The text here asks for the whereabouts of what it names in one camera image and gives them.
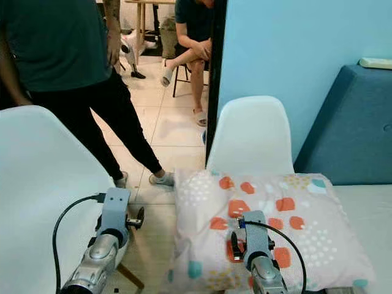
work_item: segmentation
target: blue wall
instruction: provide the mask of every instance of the blue wall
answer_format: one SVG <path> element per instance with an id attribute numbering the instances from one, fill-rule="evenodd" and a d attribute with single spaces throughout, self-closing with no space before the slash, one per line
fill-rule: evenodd
<path id="1" fill-rule="evenodd" d="M 364 56 L 392 58 L 392 0 L 228 0 L 219 112 L 277 97 L 295 159 L 339 69 Z"/>

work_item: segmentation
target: white chair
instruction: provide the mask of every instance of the white chair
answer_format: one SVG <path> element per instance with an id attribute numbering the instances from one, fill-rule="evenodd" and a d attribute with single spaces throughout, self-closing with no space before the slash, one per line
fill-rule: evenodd
<path id="1" fill-rule="evenodd" d="M 113 186 L 103 166 L 48 110 L 0 111 L 0 293 L 53 294 L 51 236 L 57 218 L 75 200 Z M 101 211 L 90 200 L 62 220 L 57 236 L 62 285 L 95 235 Z"/>
<path id="2" fill-rule="evenodd" d="M 227 103 L 218 120 L 207 169 L 232 175 L 293 173 L 290 127 L 282 103 L 271 96 Z"/>

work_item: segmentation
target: black door frame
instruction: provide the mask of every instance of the black door frame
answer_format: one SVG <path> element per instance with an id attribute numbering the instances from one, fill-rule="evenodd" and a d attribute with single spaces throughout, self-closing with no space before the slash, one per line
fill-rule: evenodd
<path id="1" fill-rule="evenodd" d="M 225 39 L 226 11 L 228 0 L 215 0 L 213 21 L 213 52 L 211 54 L 211 70 L 209 72 L 208 124 L 206 134 L 206 163 L 213 144 L 221 85 L 221 69 Z"/>

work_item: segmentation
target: person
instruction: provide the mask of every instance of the person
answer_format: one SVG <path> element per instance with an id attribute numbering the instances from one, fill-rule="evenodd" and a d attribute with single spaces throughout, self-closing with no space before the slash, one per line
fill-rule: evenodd
<path id="1" fill-rule="evenodd" d="M 173 71 L 182 64 L 190 68 L 190 85 L 194 99 L 194 116 L 199 126 L 206 126 L 202 107 L 205 62 L 211 58 L 211 27 L 214 0 L 176 0 L 178 44 L 175 59 L 164 59 L 160 82 L 167 87 Z"/>
<path id="2" fill-rule="evenodd" d="M 17 105 L 49 109 L 125 187 L 127 173 L 96 124 L 93 109 L 152 172 L 151 184 L 174 184 L 143 135 L 118 62 L 120 0 L 0 0 L 0 76 Z"/>

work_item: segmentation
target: white tile floor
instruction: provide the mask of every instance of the white tile floor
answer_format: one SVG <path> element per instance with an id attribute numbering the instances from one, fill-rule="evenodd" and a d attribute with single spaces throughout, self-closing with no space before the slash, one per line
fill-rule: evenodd
<path id="1" fill-rule="evenodd" d="M 123 62 L 127 70 L 122 71 L 121 75 L 131 91 L 131 100 L 145 137 L 164 169 L 170 172 L 175 168 L 203 169 L 205 147 L 201 134 L 204 128 L 198 127 L 192 117 L 190 84 L 179 82 L 176 97 L 172 98 L 173 83 L 168 88 L 163 88 L 159 82 L 160 62 L 161 58 L 157 57 L 140 58 L 138 70 L 146 75 L 145 80 L 131 78 L 129 66 Z M 184 78 L 184 69 L 181 69 L 180 76 Z M 205 109 L 207 96 L 206 88 L 203 93 Z M 134 232 L 134 241 L 122 262 L 145 283 L 143 294 L 157 293 L 173 249 L 173 189 L 151 186 L 148 182 L 150 172 L 129 154 L 113 131 L 97 115 L 94 117 L 121 169 L 129 174 L 127 187 L 133 195 L 131 209 L 137 211 L 139 207 L 145 207 L 145 223 L 141 230 Z M 137 291 L 136 286 L 119 273 L 111 277 L 104 293 L 113 293 L 115 288 L 119 288 L 120 294 Z"/>

